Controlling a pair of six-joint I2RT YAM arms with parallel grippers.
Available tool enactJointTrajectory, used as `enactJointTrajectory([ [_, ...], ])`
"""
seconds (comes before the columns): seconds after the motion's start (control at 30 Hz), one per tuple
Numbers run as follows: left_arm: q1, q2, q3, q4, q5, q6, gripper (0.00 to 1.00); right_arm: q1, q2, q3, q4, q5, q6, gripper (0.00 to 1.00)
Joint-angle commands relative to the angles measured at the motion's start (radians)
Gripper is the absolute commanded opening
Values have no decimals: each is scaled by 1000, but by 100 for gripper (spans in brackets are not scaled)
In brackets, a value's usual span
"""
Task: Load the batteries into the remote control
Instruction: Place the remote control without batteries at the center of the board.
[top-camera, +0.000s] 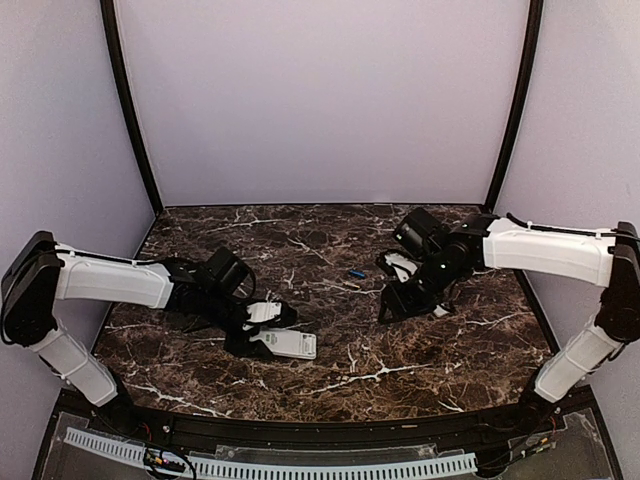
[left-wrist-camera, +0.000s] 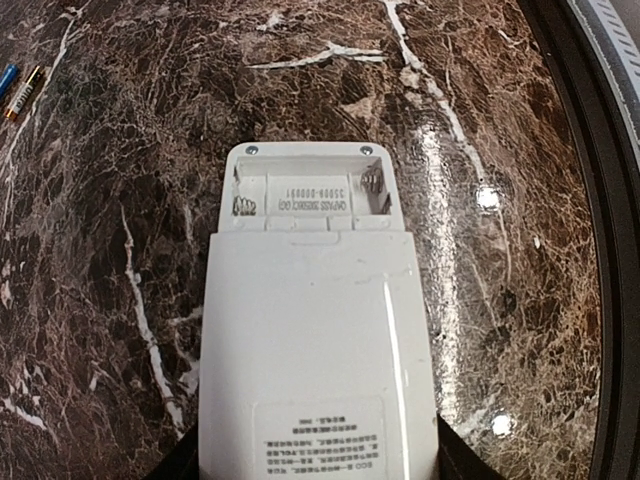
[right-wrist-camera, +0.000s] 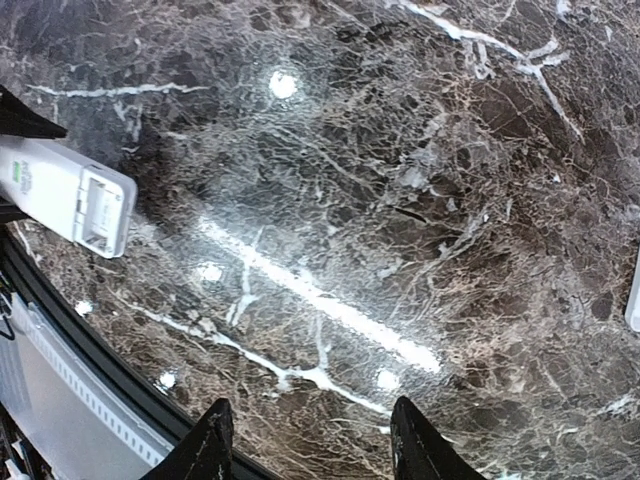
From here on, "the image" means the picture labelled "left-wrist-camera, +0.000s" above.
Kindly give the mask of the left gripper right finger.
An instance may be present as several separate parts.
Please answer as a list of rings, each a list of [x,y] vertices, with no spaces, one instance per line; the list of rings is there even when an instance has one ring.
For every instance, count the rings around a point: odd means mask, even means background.
[[[437,415],[439,475],[444,480],[492,479],[493,470]]]

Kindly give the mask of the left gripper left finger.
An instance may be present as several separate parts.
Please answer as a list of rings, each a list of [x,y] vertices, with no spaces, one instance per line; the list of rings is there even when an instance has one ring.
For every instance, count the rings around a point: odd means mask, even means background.
[[[195,424],[144,480],[198,479],[198,425]]]

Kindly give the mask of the white remote control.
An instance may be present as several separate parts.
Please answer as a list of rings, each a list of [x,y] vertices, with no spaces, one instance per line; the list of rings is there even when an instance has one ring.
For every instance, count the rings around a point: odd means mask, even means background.
[[[203,479],[435,479],[413,235],[381,146],[228,154],[202,316]]]

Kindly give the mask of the gold black battery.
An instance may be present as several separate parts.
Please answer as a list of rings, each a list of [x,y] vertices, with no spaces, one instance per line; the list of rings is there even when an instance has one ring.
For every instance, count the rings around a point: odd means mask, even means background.
[[[31,71],[28,78],[23,82],[16,95],[9,103],[9,106],[7,107],[4,114],[6,118],[15,120],[19,116],[28,100],[38,87],[40,81],[44,77],[44,74],[45,69],[42,66],[36,66]]]

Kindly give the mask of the blue battery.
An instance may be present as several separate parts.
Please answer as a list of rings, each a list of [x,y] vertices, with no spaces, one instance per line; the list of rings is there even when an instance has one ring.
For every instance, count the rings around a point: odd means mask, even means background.
[[[9,64],[4,69],[0,78],[0,100],[5,97],[18,74],[19,68],[14,64]]]

